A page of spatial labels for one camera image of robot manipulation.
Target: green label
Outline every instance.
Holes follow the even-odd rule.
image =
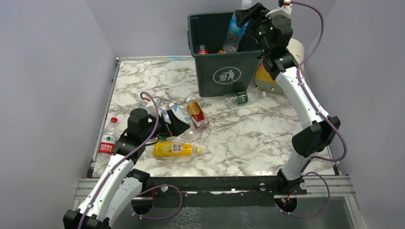
[[[247,103],[247,94],[246,92],[237,92],[237,103],[238,105],[246,104]]]

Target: yellow bottle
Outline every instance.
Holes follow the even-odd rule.
[[[158,142],[153,146],[154,156],[187,156],[201,153],[201,147],[175,142]]]

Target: trash bin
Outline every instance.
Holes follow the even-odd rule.
[[[222,96],[246,91],[255,75],[261,51],[256,41],[243,36],[238,52],[218,54],[222,49],[233,12],[192,14],[188,17],[188,41],[195,58],[201,97]],[[197,54],[205,45],[208,54]]]

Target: gray floor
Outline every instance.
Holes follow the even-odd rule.
[[[298,200],[296,214],[313,214],[322,209],[326,198],[302,198]],[[149,216],[166,216],[174,209],[155,208]],[[131,216],[129,206],[114,224],[114,229],[353,229],[344,198],[332,198],[328,210],[314,219],[288,217],[277,208],[183,208],[175,217],[166,220],[139,220]]]

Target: table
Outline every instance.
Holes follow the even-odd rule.
[[[147,147],[135,168],[152,177],[276,175],[293,151],[292,136],[302,130],[285,95],[268,93],[259,101],[227,109],[222,97],[198,95],[192,58],[168,61],[167,57],[152,57],[120,62],[107,113],[107,120],[118,118],[120,133],[127,127],[129,112],[138,108],[143,91],[166,100],[166,109],[169,103],[175,103],[185,110],[186,99],[194,99],[210,121],[210,128],[202,132],[197,142],[191,142],[204,146],[201,154],[154,157],[152,147]],[[254,81],[248,91],[257,91]],[[190,143],[182,136],[171,140]],[[325,149],[320,156],[329,157],[329,153]],[[313,161],[306,171],[335,174],[333,163],[324,161]]]

